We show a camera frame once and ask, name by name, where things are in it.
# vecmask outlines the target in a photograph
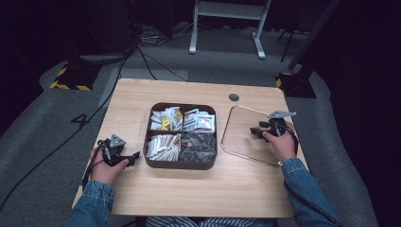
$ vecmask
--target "denim sleeve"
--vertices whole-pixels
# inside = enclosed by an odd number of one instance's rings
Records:
[[[282,171],[284,181],[292,193],[320,207],[336,221],[340,221],[333,206],[324,195],[320,184],[305,168],[300,159],[292,158],[285,161],[282,165]],[[294,218],[299,226],[337,226],[301,202],[292,193],[288,192],[288,197],[294,210]]]
[[[114,189],[100,182],[88,182],[72,210],[66,226],[108,226]]]

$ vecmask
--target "brown divided box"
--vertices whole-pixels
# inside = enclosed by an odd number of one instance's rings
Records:
[[[216,111],[210,107],[210,106],[205,106],[205,105],[196,105],[196,104],[179,104],[179,103],[157,103],[154,105],[151,110],[150,110],[150,116],[152,116],[152,111],[164,111],[166,108],[169,107],[180,107],[180,111],[182,113],[193,110],[198,108],[203,112],[208,112],[209,114],[214,114],[215,115],[215,132],[214,137],[216,140],[215,143],[215,151],[218,152],[218,139],[217,139],[217,127],[216,127]],[[170,162],[170,161],[153,161],[147,158],[148,154],[148,142],[150,142],[151,137],[157,134],[177,134],[177,133],[187,133],[187,131],[152,131],[150,129],[151,125],[151,119],[149,118],[148,121],[148,129],[147,129],[147,135],[145,137],[145,143],[144,143],[144,156],[147,161],[147,164],[151,167],[156,167],[156,168],[178,168],[178,169],[200,169],[200,170],[206,170],[211,168],[216,161],[217,155],[214,160],[211,162],[204,162],[204,163],[196,163],[196,162]]]

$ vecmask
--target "hand-mounted device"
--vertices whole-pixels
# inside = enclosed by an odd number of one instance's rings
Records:
[[[268,114],[269,121],[259,121],[259,127],[251,128],[251,134],[257,135],[259,139],[264,139],[266,143],[270,141],[267,140],[263,136],[263,131],[266,131],[274,136],[282,136],[286,131],[288,131],[293,140],[295,145],[295,154],[298,153],[298,138],[295,136],[295,133],[286,125],[286,120],[284,117],[287,116],[294,116],[296,115],[295,112],[282,112],[282,111],[275,111],[273,113]]]
[[[132,156],[121,156],[121,151],[123,150],[126,143],[127,142],[125,142],[123,139],[116,136],[115,134],[112,134],[112,139],[107,138],[105,140],[97,141],[98,147],[94,153],[94,156],[91,159],[91,162],[86,168],[85,174],[82,179],[82,191],[89,181],[89,176],[91,175],[92,169],[100,162],[105,162],[109,166],[115,166],[124,159],[128,159],[129,163],[127,164],[127,166],[135,165],[136,159],[139,158],[140,151],[134,153]],[[103,160],[94,164],[97,153],[100,151],[101,148],[103,148]]]

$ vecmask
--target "black chair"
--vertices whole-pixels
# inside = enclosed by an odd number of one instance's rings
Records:
[[[288,46],[291,43],[292,36],[294,34],[307,35],[315,26],[322,12],[323,12],[322,9],[296,9],[296,8],[291,8],[290,10],[287,11],[287,16],[286,16],[287,19],[284,25],[284,31],[283,33],[281,33],[277,41],[280,41],[286,32],[290,33],[290,35],[280,62],[283,62],[284,57],[287,54]]]

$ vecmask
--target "wooden table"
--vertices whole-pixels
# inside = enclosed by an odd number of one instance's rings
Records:
[[[233,102],[229,94],[239,95]],[[142,156],[150,109],[159,102],[208,105],[217,115],[218,157],[208,170],[152,168]],[[97,139],[112,133],[127,141],[122,155],[141,151],[114,184],[113,214],[135,216],[289,218],[292,208],[280,167],[238,158],[220,147],[234,105],[266,113],[287,111],[277,88],[121,79]],[[304,161],[301,146],[298,157]],[[79,189],[74,204],[81,195]]]

